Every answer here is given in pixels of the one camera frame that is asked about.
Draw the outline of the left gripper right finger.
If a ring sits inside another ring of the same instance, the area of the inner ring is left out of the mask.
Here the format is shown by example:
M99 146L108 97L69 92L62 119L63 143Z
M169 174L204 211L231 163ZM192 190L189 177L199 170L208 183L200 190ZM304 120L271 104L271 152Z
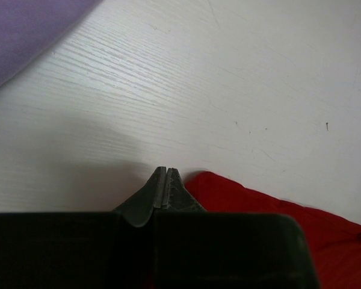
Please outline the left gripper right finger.
M153 214L156 288L319 288L306 238L283 214L209 213L168 169Z

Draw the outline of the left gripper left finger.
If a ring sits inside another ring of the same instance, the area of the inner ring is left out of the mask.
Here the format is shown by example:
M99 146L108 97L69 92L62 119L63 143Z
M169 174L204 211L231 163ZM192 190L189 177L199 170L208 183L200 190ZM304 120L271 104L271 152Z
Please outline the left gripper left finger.
M116 209L0 213L0 288L149 288L165 167Z

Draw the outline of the red t shirt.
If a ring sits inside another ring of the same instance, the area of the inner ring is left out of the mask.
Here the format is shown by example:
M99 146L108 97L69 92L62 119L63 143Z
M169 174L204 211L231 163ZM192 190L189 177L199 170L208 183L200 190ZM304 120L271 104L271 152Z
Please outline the red t shirt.
M361 225L211 172L154 218L156 288L361 288Z

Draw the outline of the lavender t shirt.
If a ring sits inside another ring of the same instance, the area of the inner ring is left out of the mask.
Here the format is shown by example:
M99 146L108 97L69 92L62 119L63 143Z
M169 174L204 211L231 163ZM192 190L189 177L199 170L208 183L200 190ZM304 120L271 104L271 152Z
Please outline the lavender t shirt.
M98 1L0 1L0 86L50 47Z

